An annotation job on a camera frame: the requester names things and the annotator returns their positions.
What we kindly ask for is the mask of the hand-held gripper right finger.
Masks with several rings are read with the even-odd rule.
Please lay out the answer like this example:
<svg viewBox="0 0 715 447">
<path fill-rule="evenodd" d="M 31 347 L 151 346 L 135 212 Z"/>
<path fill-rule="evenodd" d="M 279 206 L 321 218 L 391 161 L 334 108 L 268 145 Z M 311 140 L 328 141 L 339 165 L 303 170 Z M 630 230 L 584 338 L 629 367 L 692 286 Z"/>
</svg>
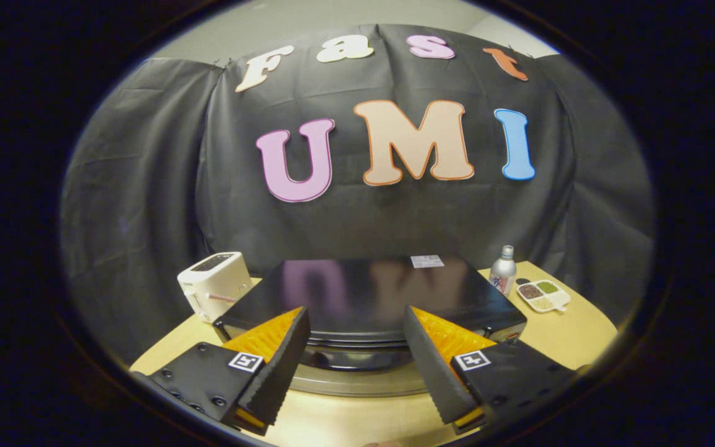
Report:
<svg viewBox="0 0 715 447">
<path fill-rule="evenodd" d="M 578 376 L 521 341 L 497 343 L 413 306 L 403 333 L 440 419 L 458 435 L 511 424 Z"/>
</svg>

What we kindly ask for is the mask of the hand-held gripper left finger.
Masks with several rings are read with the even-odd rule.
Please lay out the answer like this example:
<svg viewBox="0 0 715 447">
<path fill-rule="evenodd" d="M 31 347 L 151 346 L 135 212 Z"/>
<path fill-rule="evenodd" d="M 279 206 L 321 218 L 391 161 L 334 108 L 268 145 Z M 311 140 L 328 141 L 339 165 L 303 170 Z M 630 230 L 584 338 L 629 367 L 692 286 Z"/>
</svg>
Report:
<svg viewBox="0 0 715 447">
<path fill-rule="evenodd" d="M 151 374 L 135 378 L 202 418 L 263 436 L 276 423 L 310 336 L 298 307 L 225 343 L 195 343 Z"/>
</svg>

